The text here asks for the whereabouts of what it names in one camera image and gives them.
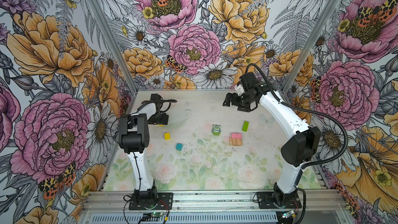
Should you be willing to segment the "natural wood block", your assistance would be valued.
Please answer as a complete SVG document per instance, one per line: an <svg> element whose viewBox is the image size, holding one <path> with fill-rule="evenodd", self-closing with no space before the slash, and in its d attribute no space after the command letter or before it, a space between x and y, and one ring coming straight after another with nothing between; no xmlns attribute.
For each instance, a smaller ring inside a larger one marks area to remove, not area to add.
<svg viewBox="0 0 398 224"><path fill-rule="evenodd" d="M230 146L236 146L237 145L237 141L234 138L229 138L229 143L230 143Z"/></svg>
<svg viewBox="0 0 398 224"><path fill-rule="evenodd" d="M242 146L243 145L242 139L237 139L236 144L237 144L237 146Z"/></svg>

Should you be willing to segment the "pink wood block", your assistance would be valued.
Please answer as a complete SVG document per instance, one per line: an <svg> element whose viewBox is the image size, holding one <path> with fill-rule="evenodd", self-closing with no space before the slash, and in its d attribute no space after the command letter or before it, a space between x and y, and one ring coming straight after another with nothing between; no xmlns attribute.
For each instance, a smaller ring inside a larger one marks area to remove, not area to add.
<svg viewBox="0 0 398 224"><path fill-rule="evenodd" d="M231 138L233 139L242 139L242 134L241 133L232 133Z"/></svg>

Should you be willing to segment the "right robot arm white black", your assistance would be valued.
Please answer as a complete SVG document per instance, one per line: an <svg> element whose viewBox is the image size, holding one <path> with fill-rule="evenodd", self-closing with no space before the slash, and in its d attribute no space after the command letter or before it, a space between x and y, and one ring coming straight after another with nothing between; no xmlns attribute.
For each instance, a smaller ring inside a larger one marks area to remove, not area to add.
<svg viewBox="0 0 398 224"><path fill-rule="evenodd" d="M282 99L280 93L268 83L260 83L253 72L239 78L234 93L226 95L224 106L236 106L238 111L252 112L252 103L267 109L283 130L281 155L284 159L282 173L274 184L271 195L258 194L259 206L268 204L272 208L291 206L298 197L298 185L304 166L316 153L320 140L320 130L310 127Z"/></svg>

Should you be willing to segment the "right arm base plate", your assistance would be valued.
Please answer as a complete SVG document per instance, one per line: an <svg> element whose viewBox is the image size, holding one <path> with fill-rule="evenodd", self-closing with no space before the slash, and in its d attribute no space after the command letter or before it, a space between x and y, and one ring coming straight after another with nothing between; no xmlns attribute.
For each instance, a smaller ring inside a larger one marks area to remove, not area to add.
<svg viewBox="0 0 398 224"><path fill-rule="evenodd" d="M280 192L262 191L254 196L254 202L258 204L259 209L300 209L302 203L296 191L290 194Z"/></svg>

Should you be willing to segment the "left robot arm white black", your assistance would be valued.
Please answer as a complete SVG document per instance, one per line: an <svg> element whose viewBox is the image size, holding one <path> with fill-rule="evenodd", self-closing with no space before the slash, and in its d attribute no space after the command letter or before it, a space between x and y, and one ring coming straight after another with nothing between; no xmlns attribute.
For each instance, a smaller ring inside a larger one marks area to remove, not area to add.
<svg viewBox="0 0 398 224"><path fill-rule="evenodd" d="M168 122L167 114L161 110L165 102L159 94L152 94L136 112L122 115L119 119L118 144L127 154L135 176L130 210L154 209L158 204L157 187L150 173L146 148L150 143L149 125Z"/></svg>

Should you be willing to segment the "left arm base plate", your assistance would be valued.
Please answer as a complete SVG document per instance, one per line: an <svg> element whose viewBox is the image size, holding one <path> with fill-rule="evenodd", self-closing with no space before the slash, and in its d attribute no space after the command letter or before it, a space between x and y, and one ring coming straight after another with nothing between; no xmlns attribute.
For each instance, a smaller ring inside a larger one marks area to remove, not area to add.
<svg viewBox="0 0 398 224"><path fill-rule="evenodd" d="M161 192L152 194L148 192L139 192L132 194L129 200L128 209L131 211L152 211L152 210L170 210L173 205L173 196L171 192Z"/></svg>

